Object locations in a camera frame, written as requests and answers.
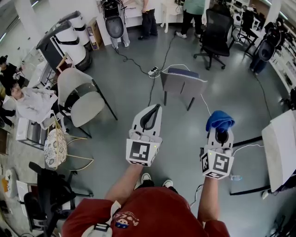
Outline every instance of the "green shirt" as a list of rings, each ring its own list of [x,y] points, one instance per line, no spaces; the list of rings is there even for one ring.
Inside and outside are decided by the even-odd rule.
[[[202,15],[204,13],[205,0],[185,0],[183,9],[190,14]]]

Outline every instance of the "person in red shirt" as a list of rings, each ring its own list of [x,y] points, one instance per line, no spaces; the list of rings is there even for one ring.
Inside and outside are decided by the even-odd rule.
[[[205,178],[196,218],[171,180],[162,187],[154,187],[146,173],[142,185],[134,190],[142,169],[143,166],[130,165],[104,200],[83,199],[64,223],[62,236],[230,236],[225,224],[218,221],[218,180]],[[117,202],[121,208],[113,213]],[[98,224],[106,224],[108,231],[94,235]]]

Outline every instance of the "gray pants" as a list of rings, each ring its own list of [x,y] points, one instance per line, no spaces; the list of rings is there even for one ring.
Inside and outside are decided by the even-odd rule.
[[[128,31],[126,30],[125,22],[124,22],[124,15],[123,15],[123,10],[120,10],[120,18],[123,22],[123,35],[122,35],[122,41],[123,43],[130,43]],[[118,47],[118,39],[113,39],[111,38],[113,47],[117,48]]]

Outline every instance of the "white device on strap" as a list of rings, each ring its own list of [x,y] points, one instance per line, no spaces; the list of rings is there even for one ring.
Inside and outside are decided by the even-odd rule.
[[[112,237],[112,228],[110,227],[113,215],[121,208],[119,202],[115,201],[111,207],[110,219],[104,224],[96,224],[90,226],[83,234],[82,237]]]

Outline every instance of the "gray floor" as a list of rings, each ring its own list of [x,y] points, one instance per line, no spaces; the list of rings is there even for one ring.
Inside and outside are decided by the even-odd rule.
[[[157,38],[141,42],[136,39],[138,30],[131,30],[130,47],[120,45],[119,51],[142,65],[145,72],[154,66],[161,68],[173,32],[173,27],[170,27],[167,34],[159,28]],[[174,39],[165,68],[171,64],[185,64],[191,71],[199,73],[201,79],[208,81],[204,99],[211,112],[223,110],[234,118],[236,142],[260,136],[270,119],[262,90],[248,69],[251,58],[243,54],[244,47],[235,44],[230,57],[221,57],[227,65],[225,70],[221,70],[220,64],[213,61],[211,70],[207,71],[204,68],[204,58],[193,59],[193,54],[199,52],[200,46],[191,31],[188,35],[186,40]],[[118,116],[118,121],[105,108],[85,126],[92,139],[72,145],[69,153],[93,156],[94,163],[74,177],[73,187],[91,189],[95,198],[103,198],[128,166],[125,160],[128,131],[134,116],[148,105],[153,80],[142,74],[131,61],[123,62],[123,57],[118,56],[111,46],[93,52],[92,56],[93,65],[87,73],[97,82]],[[278,101],[286,96],[284,87],[269,64],[258,78],[265,89],[274,118],[282,113]],[[163,97],[161,81],[157,78],[151,104],[163,105]],[[160,132],[163,144],[152,167],[146,169],[157,185],[171,178],[175,188],[189,203],[194,200],[197,186],[204,180],[198,155],[200,147],[207,142],[205,125],[209,117],[201,98],[196,98],[191,110],[187,112],[186,106],[190,100],[168,95],[167,106],[163,106]],[[82,164],[76,158],[68,158],[60,170]],[[268,184],[263,148],[251,147],[238,151],[232,173],[241,175],[243,180],[230,181],[226,178],[220,182],[221,220],[226,223],[233,237],[265,236],[279,213],[289,214],[292,210],[295,191],[270,195],[265,200],[261,199],[260,193],[229,196],[230,190],[242,191]],[[197,213],[197,207],[198,204],[192,209],[194,214]]]

